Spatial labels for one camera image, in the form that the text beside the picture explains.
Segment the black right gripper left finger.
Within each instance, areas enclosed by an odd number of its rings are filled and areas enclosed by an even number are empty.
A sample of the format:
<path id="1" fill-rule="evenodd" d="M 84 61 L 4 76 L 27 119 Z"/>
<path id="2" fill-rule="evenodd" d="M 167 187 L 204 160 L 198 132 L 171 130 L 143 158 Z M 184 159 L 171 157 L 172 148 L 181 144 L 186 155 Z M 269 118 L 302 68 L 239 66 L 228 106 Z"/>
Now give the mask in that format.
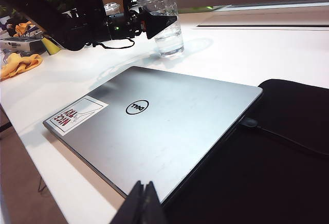
<path id="1" fill-rule="evenodd" d="M 138 180 L 132 190 L 126 197 L 125 201 L 113 217 L 111 223 L 138 223 L 141 214 L 141 200 L 144 188 L 141 181 Z"/>

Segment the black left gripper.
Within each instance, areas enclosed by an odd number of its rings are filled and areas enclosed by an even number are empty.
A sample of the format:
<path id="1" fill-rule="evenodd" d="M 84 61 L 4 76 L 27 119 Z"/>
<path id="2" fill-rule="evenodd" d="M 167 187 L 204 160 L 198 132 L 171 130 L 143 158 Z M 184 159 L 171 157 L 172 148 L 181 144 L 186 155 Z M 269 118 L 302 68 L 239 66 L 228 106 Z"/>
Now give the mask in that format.
<path id="1" fill-rule="evenodd" d="M 143 8 L 135 11 L 127 6 L 122 13 L 106 17 L 104 40 L 132 39 L 143 32 L 151 39 L 176 21 L 176 15 L 154 15 Z"/>

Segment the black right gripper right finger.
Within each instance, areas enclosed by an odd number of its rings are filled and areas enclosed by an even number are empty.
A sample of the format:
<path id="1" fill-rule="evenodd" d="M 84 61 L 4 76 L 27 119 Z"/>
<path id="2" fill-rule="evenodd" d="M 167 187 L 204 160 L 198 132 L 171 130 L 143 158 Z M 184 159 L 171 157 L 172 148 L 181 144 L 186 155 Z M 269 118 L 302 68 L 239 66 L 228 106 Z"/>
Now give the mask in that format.
<path id="1" fill-rule="evenodd" d="M 145 187 L 143 223 L 168 223 L 152 181 Z"/>

